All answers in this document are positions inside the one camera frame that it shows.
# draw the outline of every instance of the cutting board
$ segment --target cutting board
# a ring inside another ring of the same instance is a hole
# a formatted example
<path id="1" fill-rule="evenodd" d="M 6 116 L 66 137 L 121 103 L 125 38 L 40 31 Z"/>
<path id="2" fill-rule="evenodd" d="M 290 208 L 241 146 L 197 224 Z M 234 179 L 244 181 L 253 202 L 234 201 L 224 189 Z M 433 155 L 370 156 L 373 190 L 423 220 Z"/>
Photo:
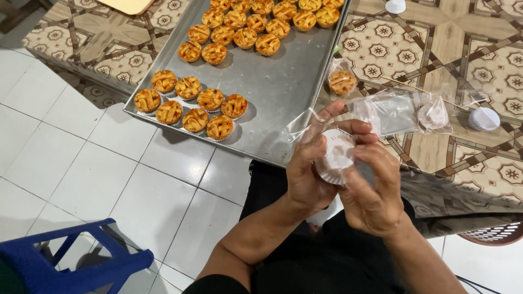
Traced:
<path id="1" fill-rule="evenodd" d="M 149 8 L 154 0 L 98 0 L 98 2 L 125 14 L 140 15 Z"/>

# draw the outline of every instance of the person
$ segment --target person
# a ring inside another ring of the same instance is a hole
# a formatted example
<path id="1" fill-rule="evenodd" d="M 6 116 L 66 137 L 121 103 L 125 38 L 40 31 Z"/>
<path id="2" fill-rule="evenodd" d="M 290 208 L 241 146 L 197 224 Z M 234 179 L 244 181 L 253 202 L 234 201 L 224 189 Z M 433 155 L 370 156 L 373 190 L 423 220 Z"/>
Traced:
<path id="1" fill-rule="evenodd" d="M 334 102 L 316 121 L 343 106 Z M 311 125 L 308 131 L 323 129 Z M 323 181 L 313 165 L 326 152 L 319 134 L 297 144 L 286 170 L 253 161 L 240 222 L 183 293 L 466 293 L 412 224 L 413 211 L 404 211 L 400 164 L 377 144 L 372 126 L 347 120 L 337 127 L 356 139 L 354 157 L 370 165 L 374 183 L 356 168 L 346 171 L 343 187 Z M 304 220 L 338 193 L 344 210 L 313 234 Z"/>

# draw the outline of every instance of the blue plastic stool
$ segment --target blue plastic stool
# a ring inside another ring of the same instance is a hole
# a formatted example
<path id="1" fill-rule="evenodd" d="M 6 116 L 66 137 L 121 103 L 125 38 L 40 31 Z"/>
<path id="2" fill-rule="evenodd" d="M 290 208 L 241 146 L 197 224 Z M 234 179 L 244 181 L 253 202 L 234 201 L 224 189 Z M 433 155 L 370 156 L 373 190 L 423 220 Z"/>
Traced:
<path id="1" fill-rule="evenodd" d="M 0 243 L 0 254 L 19 274 L 30 294 L 84 294 L 114 283 L 108 294 L 116 294 L 130 275 L 151 266 L 154 255 L 150 250 L 129 254 L 100 226 L 115 223 L 114 219 L 77 225 L 62 230 L 27 236 Z M 89 232 L 112 255 L 100 264 L 57 271 L 54 267 L 73 245 L 82 232 Z M 47 260 L 34 244 L 67 236 L 54 255 L 54 261 Z"/>

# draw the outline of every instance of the hand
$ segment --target hand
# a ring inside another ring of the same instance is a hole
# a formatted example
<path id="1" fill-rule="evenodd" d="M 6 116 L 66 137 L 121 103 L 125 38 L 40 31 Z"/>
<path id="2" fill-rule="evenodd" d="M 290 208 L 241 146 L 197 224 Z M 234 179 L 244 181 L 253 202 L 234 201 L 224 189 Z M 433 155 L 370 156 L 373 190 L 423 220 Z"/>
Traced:
<path id="1" fill-rule="evenodd" d="M 287 165 L 289 184 L 286 197 L 298 209 L 311 216 L 324 209 L 337 194 L 337 187 L 320 178 L 312 162 L 325 155 L 327 138 L 321 135 L 324 125 L 337 116 L 344 103 L 338 100 L 322 109 L 309 122 L 309 127 L 294 149 Z M 378 136 L 371 134 L 372 126 L 360 120 L 345 120 L 335 123 L 340 129 L 352 134 L 356 143 L 374 143 Z"/>
<path id="2" fill-rule="evenodd" d="M 374 188 L 355 167 L 347 170 L 339 196 L 349 226 L 383 238 L 394 234 L 405 220 L 399 161 L 377 143 L 357 146 L 353 154 L 371 166 Z"/>

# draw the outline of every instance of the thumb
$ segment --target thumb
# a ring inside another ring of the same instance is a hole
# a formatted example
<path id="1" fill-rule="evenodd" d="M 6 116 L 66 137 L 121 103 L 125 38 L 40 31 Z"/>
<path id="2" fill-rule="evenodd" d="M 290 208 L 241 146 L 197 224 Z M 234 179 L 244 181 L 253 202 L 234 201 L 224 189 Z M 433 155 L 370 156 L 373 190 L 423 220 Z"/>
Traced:
<path id="1" fill-rule="evenodd" d="M 287 164 L 287 175 L 298 177 L 303 175 L 310 166 L 313 159 L 320 158 L 327 151 L 327 138 L 324 135 L 318 136 L 316 140 L 308 144 L 299 145 L 294 149 L 294 154 Z"/>

